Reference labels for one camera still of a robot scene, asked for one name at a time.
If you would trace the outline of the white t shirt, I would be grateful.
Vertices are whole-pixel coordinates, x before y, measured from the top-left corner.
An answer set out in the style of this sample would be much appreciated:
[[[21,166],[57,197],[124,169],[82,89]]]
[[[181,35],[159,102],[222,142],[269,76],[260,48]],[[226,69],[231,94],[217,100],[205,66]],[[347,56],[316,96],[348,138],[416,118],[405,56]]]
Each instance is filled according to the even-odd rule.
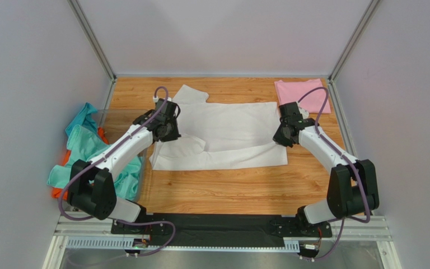
[[[287,165],[287,149],[273,141],[277,103],[209,103],[209,94],[182,85],[173,98],[181,108],[181,137],[158,142],[153,170],[230,170]]]

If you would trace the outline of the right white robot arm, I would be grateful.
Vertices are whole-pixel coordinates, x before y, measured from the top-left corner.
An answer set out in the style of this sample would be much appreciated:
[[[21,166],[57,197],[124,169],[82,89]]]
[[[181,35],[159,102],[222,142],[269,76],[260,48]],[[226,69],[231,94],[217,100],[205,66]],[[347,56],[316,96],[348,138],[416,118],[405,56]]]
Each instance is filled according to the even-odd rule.
[[[298,209],[308,225],[368,214],[380,205],[376,168],[369,159],[360,160],[338,146],[318,122],[304,118],[296,102],[279,106],[280,125],[275,143],[307,149],[326,169],[329,184],[326,199]]]

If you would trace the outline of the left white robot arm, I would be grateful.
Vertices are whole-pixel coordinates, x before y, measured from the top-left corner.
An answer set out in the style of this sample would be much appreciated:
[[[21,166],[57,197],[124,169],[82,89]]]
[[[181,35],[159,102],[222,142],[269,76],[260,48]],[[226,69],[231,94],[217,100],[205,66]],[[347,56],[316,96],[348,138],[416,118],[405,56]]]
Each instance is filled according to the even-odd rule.
[[[136,118],[108,149],[89,161],[77,160],[62,194],[72,207],[98,220],[135,222],[142,207],[118,197],[115,180],[127,165],[155,142],[180,138],[177,118],[181,109],[171,99],[157,99],[155,108]]]

